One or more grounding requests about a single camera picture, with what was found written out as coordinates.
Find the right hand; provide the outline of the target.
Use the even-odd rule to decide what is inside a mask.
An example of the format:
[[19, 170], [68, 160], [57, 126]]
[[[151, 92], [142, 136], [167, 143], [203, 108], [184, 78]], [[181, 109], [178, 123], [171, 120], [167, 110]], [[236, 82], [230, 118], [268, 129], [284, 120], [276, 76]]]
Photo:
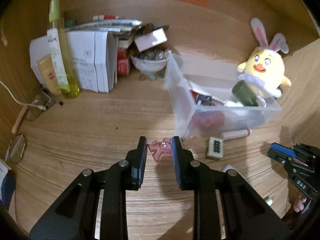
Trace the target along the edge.
[[298, 198], [294, 201], [293, 209], [295, 212], [303, 211], [304, 203], [306, 202], [306, 197], [304, 195], [299, 194]]

